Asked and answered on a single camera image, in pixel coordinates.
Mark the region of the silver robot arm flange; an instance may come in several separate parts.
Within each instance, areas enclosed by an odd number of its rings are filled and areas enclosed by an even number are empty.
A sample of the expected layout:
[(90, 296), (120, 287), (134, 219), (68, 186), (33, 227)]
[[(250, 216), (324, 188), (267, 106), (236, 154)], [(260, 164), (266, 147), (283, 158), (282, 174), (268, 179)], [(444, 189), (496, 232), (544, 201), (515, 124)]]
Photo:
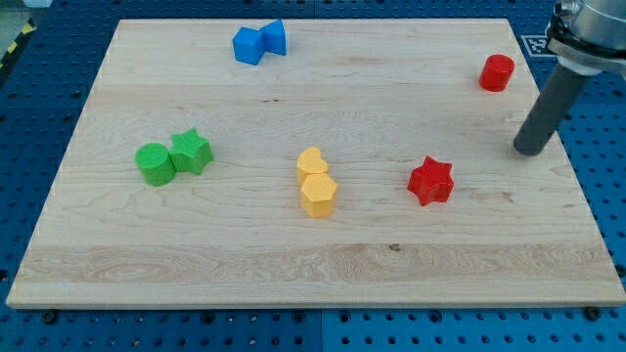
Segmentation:
[(554, 75), (625, 75), (625, 0), (558, 0), (546, 28)]

